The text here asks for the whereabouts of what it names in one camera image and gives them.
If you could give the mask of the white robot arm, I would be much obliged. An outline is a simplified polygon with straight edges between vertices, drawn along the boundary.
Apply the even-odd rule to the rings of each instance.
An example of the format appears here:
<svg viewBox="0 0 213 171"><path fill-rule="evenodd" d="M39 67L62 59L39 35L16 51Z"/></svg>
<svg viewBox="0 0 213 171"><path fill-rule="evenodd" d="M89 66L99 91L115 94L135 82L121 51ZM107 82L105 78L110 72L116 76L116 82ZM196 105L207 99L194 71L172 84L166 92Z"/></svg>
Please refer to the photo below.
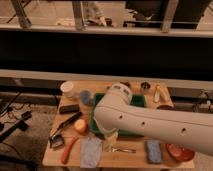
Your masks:
<svg viewBox="0 0 213 171"><path fill-rule="evenodd" d="M94 120L103 134L125 130L213 156L213 115L136 107L130 104L132 97L122 83L106 91L94 108Z"/></svg>

